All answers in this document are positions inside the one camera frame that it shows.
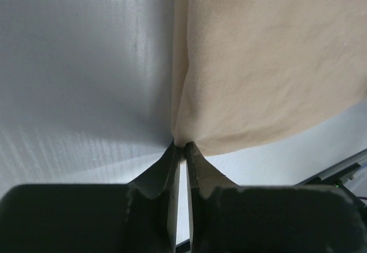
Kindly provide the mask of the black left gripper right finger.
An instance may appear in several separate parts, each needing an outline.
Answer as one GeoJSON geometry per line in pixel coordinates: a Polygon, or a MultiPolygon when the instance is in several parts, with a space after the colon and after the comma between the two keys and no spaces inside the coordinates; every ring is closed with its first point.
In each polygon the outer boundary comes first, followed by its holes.
{"type": "Polygon", "coordinates": [[[185,157],[190,189],[198,190],[202,198],[209,198],[216,188],[238,187],[203,156],[194,142],[185,145],[185,157]]]}

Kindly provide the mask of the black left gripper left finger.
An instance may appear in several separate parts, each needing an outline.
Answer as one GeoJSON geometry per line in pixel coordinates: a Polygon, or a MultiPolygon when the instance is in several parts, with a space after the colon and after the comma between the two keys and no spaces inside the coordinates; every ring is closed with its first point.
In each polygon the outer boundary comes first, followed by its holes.
{"type": "Polygon", "coordinates": [[[158,198],[164,192],[176,194],[180,160],[181,149],[172,142],[158,161],[128,184],[149,199],[158,198]]]}

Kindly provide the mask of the beige t shirt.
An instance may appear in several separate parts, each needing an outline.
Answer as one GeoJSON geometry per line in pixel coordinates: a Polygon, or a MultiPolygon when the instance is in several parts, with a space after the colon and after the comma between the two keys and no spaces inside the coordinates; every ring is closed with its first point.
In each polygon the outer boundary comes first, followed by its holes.
{"type": "Polygon", "coordinates": [[[177,146],[267,144],[365,98],[366,0],[174,0],[177,146]]]}

